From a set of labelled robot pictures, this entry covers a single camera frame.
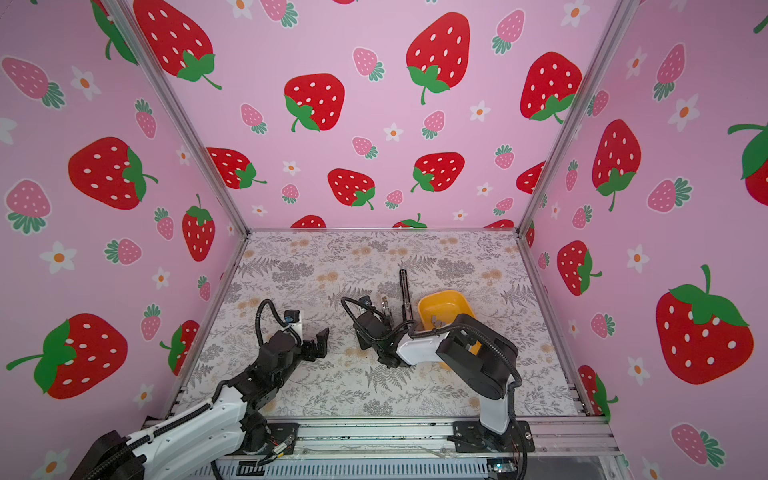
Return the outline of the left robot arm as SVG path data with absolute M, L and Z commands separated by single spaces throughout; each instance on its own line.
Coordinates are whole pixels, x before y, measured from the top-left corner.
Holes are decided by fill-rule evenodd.
M 259 348 L 257 359 L 217 385 L 214 394 L 150 428 L 98 438 L 73 479 L 184 479 L 197 469 L 241 448 L 257 451 L 270 444 L 268 422 L 260 410 L 302 362 L 327 355 L 330 330 L 313 340 L 290 322 Z

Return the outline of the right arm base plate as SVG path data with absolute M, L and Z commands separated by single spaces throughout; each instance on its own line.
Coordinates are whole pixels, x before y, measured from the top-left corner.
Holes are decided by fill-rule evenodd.
M 535 443 L 530 426 L 524 421 L 511 422 L 499 434 L 479 421 L 456 421 L 446 437 L 459 453 L 532 453 Z

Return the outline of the long black stapler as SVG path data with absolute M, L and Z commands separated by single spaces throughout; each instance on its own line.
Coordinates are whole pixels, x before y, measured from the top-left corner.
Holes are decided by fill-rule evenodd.
M 399 281 L 400 281 L 401 297 L 402 297 L 401 309 L 402 309 L 403 323 L 406 325 L 407 329 L 411 331 L 414 328 L 415 321 L 414 321 L 412 301 L 410 296 L 408 272 L 406 269 L 401 268 L 399 270 Z

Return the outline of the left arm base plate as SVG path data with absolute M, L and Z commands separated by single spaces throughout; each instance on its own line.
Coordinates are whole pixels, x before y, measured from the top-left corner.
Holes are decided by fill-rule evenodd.
M 299 423 L 266 423 L 257 426 L 245 435 L 239 450 L 246 455 L 267 455 L 283 445 L 288 454 L 293 452 Z

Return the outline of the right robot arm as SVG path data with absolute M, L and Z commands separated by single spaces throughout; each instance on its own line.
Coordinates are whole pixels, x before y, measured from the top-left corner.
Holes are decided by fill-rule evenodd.
M 501 436 L 515 422 L 514 391 L 522 385 L 517 369 L 517 347 L 496 331 L 467 314 L 441 327 L 419 330 L 412 304 L 403 301 L 403 321 L 389 316 L 361 298 L 341 299 L 353 322 L 360 348 L 375 352 L 388 368 L 443 363 L 479 395 L 479 423 Z

